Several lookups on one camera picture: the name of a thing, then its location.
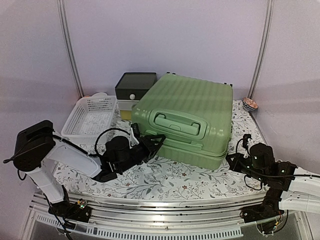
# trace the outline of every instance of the patterned bowl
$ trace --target patterned bowl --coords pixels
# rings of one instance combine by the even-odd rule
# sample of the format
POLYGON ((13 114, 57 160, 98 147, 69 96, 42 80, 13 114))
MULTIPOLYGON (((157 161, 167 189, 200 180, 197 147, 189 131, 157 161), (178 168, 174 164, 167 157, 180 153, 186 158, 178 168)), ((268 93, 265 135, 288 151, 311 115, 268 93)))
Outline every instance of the patterned bowl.
POLYGON ((248 112, 252 112, 258 108, 258 105, 255 103, 255 101, 253 101, 252 99, 247 98, 247 97, 245 97, 242 100, 242 106, 243 106, 244 110, 246 110, 248 112))

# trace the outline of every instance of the white wall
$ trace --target white wall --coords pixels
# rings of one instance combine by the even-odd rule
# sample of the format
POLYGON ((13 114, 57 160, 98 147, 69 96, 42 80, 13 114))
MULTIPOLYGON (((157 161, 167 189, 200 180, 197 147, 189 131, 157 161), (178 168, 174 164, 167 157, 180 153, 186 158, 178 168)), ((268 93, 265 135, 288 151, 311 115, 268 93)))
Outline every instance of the white wall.
POLYGON ((0 1, 0 239, 18 239, 35 191, 12 163, 17 133, 48 119, 60 131, 78 99, 57 2, 0 1))
POLYGON ((247 96, 266 0, 68 0, 67 19, 86 94, 124 72, 166 72, 233 83, 247 96))
MULTIPOLYGON (((320 174, 320 1, 275 0, 254 99, 275 156, 320 174)), ((308 214, 315 240, 319 215, 308 214)))

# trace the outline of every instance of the green suitcase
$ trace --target green suitcase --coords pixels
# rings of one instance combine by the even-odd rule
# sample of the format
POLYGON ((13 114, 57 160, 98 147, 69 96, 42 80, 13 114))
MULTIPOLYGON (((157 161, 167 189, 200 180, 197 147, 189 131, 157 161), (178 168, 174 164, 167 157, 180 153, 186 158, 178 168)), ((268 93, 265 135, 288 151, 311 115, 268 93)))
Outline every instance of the green suitcase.
POLYGON ((164 134, 161 157, 217 169, 231 137, 230 85, 166 74, 132 110, 142 134, 164 134))

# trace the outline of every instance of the white plastic basket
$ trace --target white plastic basket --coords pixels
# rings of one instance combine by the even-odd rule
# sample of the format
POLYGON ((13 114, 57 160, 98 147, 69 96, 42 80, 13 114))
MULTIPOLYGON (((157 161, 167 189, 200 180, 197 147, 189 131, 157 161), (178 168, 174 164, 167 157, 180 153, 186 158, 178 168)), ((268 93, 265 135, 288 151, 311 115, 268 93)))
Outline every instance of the white plastic basket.
MULTIPOLYGON (((74 144, 95 144, 99 134, 110 128, 116 103, 116 96, 108 96, 104 92, 81 98, 66 120, 61 135, 74 144)), ((105 134, 99 142, 106 141, 105 134)))

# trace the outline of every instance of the floral tablecloth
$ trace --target floral tablecloth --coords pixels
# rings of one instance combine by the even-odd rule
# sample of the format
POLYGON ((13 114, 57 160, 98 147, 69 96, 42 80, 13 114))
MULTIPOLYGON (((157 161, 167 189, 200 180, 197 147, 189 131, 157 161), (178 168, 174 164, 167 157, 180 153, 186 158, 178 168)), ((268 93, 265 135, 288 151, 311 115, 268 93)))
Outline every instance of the floral tablecloth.
MULTIPOLYGON (((119 111, 116 111, 115 119, 116 123, 113 123, 112 127, 129 130, 130 122, 121 120, 119 111)), ((242 102, 233 101, 229 153, 235 152, 237 141, 243 134, 251 134, 255 143, 264 142, 255 122, 243 109, 242 102)), ((108 138, 111 139, 115 135, 122 133, 111 132, 108 138)), ((80 146, 94 153, 93 145, 80 146)), ((105 150, 104 145, 99 145, 98 149, 102 153, 105 150)), ((213 171, 156 156, 149 163, 135 166, 123 175, 118 175, 117 179, 105 183, 96 182, 59 163, 54 176, 69 192, 105 198, 185 201, 223 199, 260 193, 246 186, 243 174, 230 171, 226 160, 219 169, 213 171)), ((246 181, 252 187, 260 186, 260 183, 253 179, 247 178, 246 181)))

